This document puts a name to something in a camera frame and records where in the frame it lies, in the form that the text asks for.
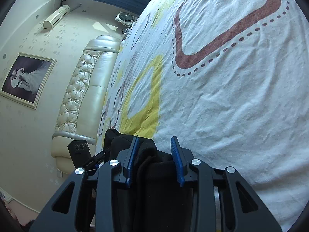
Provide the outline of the patterned white bed sheet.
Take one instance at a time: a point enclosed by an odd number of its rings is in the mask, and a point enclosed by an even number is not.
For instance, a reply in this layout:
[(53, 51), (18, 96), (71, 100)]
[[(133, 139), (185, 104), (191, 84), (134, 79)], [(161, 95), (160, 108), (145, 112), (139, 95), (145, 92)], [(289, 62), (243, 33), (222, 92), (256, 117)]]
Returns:
[(151, 0), (121, 44), (97, 134), (170, 139), (235, 167), (287, 231), (308, 202), (308, 20), (296, 0)]

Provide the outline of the black pants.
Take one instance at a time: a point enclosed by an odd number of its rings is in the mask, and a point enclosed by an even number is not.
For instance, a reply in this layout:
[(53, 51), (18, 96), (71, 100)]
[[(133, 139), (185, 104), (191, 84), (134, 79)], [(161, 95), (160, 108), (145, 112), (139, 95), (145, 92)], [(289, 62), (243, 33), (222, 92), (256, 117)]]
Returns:
[(132, 139), (115, 129), (105, 134), (104, 149), (111, 151), (98, 173), (96, 230), (190, 231), (193, 190), (179, 185), (172, 155), (159, 151), (153, 140), (139, 137), (130, 188), (116, 182), (118, 154)]

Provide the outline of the cream tufted leather headboard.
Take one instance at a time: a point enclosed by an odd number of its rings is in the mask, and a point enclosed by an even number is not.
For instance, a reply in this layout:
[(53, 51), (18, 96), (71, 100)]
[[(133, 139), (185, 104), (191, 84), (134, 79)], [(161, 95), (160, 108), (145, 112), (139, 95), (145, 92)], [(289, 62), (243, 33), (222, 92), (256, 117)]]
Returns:
[(67, 148), (71, 141), (86, 140), (90, 153), (95, 153), (104, 98), (120, 46), (121, 40), (109, 35), (91, 40), (70, 78), (51, 147), (57, 169), (64, 174), (75, 169)]

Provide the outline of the white wall air conditioner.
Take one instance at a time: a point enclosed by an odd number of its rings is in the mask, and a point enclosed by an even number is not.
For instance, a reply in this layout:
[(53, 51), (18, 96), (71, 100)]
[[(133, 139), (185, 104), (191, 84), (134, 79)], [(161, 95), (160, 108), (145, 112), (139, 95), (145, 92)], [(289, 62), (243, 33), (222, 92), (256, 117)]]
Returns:
[(59, 9), (53, 12), (44, 22), (45, 29), (53, 29), (54, 26), (61, 21), (70, 12), (69, 5), (62, 5)]

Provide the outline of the white electric fan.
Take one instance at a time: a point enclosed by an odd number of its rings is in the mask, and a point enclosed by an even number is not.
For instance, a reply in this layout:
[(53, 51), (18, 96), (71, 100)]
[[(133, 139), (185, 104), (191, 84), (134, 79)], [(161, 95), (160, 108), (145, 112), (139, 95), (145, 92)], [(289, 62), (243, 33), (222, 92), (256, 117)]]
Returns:
[(137, 20), (137, 17), (131, 15), (127, 12), (119, 12), (115, 20), (123, 25), (130, 26), (134, 21)]

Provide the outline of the framed wedding photo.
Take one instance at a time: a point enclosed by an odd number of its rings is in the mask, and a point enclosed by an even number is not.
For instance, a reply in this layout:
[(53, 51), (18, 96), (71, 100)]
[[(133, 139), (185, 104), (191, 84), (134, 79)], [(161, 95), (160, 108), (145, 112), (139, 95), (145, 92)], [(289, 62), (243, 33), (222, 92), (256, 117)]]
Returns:
[(36, 109), (56, 59), (18, 53), (1, 83), (1, 96)]

